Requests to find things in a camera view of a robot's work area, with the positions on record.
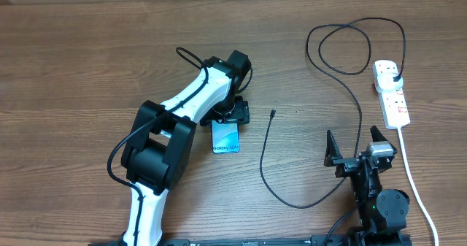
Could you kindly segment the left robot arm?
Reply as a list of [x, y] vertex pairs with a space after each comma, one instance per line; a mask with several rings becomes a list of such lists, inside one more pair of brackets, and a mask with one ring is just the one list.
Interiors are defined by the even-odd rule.
[[229, 144], [212, 145], [215, 151], [235, 153], [239, 149], [239, 127], [250, 122], [247, 101], [240, 93], [252, 79], [248, 55], [235, 50], [227, 60], [212, 56], [201, 60], [183, 47], [177, 54], [194, 65], [199, 74], [180, 93], [160, 104], [144, 102], [131, 132], [110, 157], [121, 150], [126, 169], [122, 183], [131, 189], [132, 201], [127, 230], [116, 245], [159, 245], [162, 218], [169, 190], [183, 175], [198, 126], [208, 126], [213, 135]]

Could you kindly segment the Samsung Galaxy smartphone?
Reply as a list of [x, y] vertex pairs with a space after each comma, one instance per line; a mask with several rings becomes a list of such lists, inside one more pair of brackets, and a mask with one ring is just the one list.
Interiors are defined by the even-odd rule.
[[239, 152], [239, 126], [236, 123], [218, 123], [214, 120], [211, 130], [212, 152], [214, 154]]

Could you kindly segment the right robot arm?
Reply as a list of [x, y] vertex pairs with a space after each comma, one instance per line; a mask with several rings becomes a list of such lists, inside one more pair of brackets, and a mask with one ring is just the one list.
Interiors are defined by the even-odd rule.
[[407, 246], [412, 241], [401, 231], [406, 228], [409, 196], [399, 189], [384, 189], [379, 174], [392, 167], [397, 149], [376, 126], [370, 128], [372, 142], [353, 158], [344, 158], [333, 134], [327, 132], [324, 166], [336, 168], [337, 178], [351, 180], [360, 226], [352, 227], [341, 239], [326, 235], [324, 244]]

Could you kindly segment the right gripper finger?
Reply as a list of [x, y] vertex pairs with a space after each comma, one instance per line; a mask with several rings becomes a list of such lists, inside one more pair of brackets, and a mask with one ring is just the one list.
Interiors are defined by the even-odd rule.
[[324, 158], [325, 166], [334, 166], [335, 161], [342, 159], [339, 147], [330, 130], [327, 130], [326, 151]]
[[391, 144], [389, 140], [382, 135], [382, 133], [376, 126], [372, 126], [370, 128], [370, 132], [371, 132], [371, 137], [372, 137], [373, 142], [388, 142], [391, 148], [393, 149], [393, 153], [396, 153], [395, 146]]

